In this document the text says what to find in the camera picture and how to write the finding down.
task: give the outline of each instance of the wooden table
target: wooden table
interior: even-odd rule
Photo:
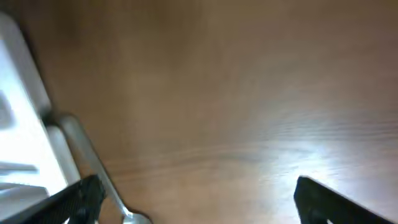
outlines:
[[[1,4],[154,223],[299,223],[300,174],[398,221],[395,1]]]

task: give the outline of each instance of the metal rod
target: metal rod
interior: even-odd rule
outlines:
[[[130,212],[124,205],[79,120],[75,116],[68,114],[62,116],[58,122],[68,140],[70,140],[73,146],[83,154],[85,159],[89,162],[90,167],[95,170],[99,179],[102,181],[108,195],[116,202],[116,205],[125,216],[124,223],[151,224],[152,222],[148,218],[141,214]]]

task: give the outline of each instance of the wood grain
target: wood grain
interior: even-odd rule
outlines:
[[[299,223],[298,175],[398,221],[395,1],[6,1],[54,105],[155,224]],[[103,223],[119,220],[105,203]]]

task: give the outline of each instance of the metal handle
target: metal handle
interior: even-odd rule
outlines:
[[[73,115],[65,115],[59,119],[59,125],[64,130],[67,138],[72,142],[72,144],[78,149],[85,159],[90,163],[92,169],[97,172],[99,179],[102,181],[106,192],[108,195],[116,202],[116,205],[122,211],[122,213],[127,217],[133,217],[133,213],[130,212],[123,201],[121,200],[118,191],[115,189],[111,179],[108,176],[104,165],[98,158],[93,145],[88,138],[83,126],[80,124],[79,120]]]

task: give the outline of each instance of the black object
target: black object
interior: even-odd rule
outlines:
[[[104,198],[101,181],[91,175],[1,223],[62,224],[69,218],[69,224],[94,224]]]
[[[298,178],[294,200],[302,224],[392,224],[308,177]]]

